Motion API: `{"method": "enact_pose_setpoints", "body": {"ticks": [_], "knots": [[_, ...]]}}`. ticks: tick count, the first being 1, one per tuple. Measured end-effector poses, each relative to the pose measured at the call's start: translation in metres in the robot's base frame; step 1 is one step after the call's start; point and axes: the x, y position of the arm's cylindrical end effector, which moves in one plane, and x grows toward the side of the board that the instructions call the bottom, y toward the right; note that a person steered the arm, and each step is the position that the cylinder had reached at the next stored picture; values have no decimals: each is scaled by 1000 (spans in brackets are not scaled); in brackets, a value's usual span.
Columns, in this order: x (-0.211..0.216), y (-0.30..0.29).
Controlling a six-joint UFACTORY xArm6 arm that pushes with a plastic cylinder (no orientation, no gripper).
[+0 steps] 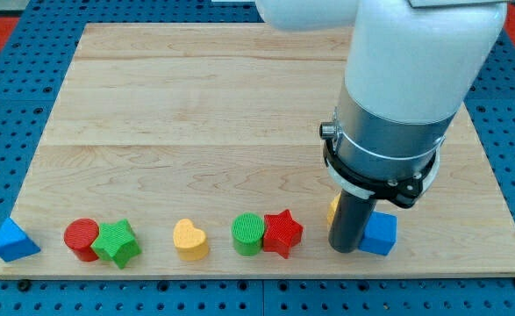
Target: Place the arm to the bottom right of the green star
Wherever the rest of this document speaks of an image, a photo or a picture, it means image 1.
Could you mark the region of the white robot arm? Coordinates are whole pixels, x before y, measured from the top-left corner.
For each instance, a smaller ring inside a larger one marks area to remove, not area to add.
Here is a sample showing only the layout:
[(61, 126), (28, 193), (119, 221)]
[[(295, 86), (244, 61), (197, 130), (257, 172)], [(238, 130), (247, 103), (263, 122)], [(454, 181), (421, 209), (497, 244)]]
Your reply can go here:
[(413, 206), (440, 168), (445, 133), (501, 32), (504, 1), (268, 1), (277, 30), (353, 30), (340, 98), (320, 128), (342, 211)]

